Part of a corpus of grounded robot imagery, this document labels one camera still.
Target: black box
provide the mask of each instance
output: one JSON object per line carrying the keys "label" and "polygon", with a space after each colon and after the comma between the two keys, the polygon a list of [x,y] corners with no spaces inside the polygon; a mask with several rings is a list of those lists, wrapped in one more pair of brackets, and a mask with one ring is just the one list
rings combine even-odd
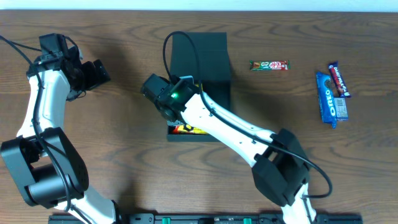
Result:
{"label": "black box", "polygon": [[[223,108],[230,110],[231,69],[227,51],[226,33],[190,32],[199,54],[203,91]],[[195,53],[189,40],[176,34],[173,36],[170,72],[178,77],[193,76],[198,81]],[[199,134],[172,134],[174,127],[168,126],[167,140],[179,142],[215,142],[213,136]]]}

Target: wooden table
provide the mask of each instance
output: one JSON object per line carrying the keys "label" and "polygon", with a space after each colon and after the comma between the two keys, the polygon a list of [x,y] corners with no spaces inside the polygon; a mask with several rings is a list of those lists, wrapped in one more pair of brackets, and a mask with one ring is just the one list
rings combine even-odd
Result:
{"label": "wooden table", "polygon": [[[227,32],[233,112],[266,129],[295,133],[330,175],[317,210],[360,213],[366,223],[398,219],[398,15],[317,12],[0,11],[0,33],[39,47],[69,35],[85,60],[100,58],[112,81],[66,104],[65,132],[90,184],[125,212],[258,213],[279,210],[259,193],[250,167],[222,143],[165,140],[165,120],[140,93],[166,76],[162,44],[174,30]],[[26,62],[0,43],[1,141],[15,138],[29,99]],[[36,52],[25,50],[30,58]],[[290,60],[285,72],[251,72],[249,60]],[[339,60],[352,98],[333,130],[319,115],[315,72]],[[0,222],[46,223],[56,210],[29,207],[0,162]],[[326,191],[312,171],[310,193]]]}

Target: blue oreo package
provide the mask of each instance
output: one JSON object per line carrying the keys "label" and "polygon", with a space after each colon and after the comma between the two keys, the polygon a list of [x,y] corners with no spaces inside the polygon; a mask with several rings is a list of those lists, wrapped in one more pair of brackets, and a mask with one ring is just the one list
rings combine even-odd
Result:
{"label": "blue oreo package", "polygon": [[331,124],[334,129],[337,125],[337,117],[330,76],[317,72],[317,85],[322,121],[326,124]]}

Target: blue wrapper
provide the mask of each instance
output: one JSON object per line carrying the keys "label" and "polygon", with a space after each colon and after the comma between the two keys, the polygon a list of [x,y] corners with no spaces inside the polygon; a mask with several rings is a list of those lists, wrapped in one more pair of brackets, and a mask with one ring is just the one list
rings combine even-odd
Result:
{"label": "blue wrapper", "polygon": [[322,121],[326,124],[331,124],[332,128],[336,128],[336,106],[333,91],[331,90],[331,78],[322,72],[317,72],[316,76]]}
{"label": "blue wrapper", "polygon": [[336,85],[337,93],[340,97],[350,98],[351,95],[348,92],[346,83],[343,80],[343,76],[338,70],[338,62],[330,63],[329,66],[330,75]]}

